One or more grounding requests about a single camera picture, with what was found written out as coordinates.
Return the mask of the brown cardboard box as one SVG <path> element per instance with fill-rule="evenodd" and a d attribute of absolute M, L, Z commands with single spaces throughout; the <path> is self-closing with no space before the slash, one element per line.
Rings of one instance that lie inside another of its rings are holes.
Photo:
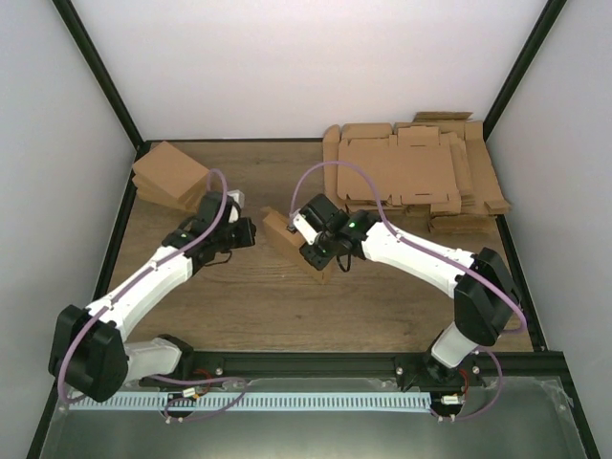
<path fill-rule="evenodd" d="M 266 238 L 274 250 L 302 272 L 312 277 L 317 284 L 328 284 L 336 269 L 332 265 L 328 265 L 322 271 L 312 267 L 299 251 L 305 244 L 304 238 L 300 233 L 291 233 L 288 230 L 288 217 L 270 207 L 264 207 L 261 210 Z"/>

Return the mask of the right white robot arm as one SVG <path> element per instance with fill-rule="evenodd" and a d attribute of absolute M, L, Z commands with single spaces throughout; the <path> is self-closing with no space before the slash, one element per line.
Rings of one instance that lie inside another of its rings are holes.
<path fill-rule="evenodd" d="M 411 274 L 452 299 L 454 319 L 426 350 L 420 370 L 432 383 L 450 383 L 470 353 L 496 344 L 511 317 L 527 324 L 519 290 L 492 249 L 447 248 L 395 227 L 378 213 L 348 213 L 323 194 L 293 212 L 289 228 L 303 237 L 299 251 L 317 270 L 336 260 L 347 272 L 359 258 Z"/>

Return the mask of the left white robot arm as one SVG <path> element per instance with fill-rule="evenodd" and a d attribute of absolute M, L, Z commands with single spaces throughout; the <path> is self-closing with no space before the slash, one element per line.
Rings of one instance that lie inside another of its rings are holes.
<path fill-rule="evenodd" d="M 160 335 L 129 342 L 136 325 L 172 290 L 201 269 L 216 265 L 216 256 L 254 245 L 256 227 L 241 214 L 242 191 L 207 193 L 196 214 L 169 233 L 153 256 L 114 291 L 84 308 L 67 306 L 58 316 L 49 372 L 105 402 L 126 383 L 156 375 L 173 385 L 195 375 L 194 349 L 181 339 Z"/>

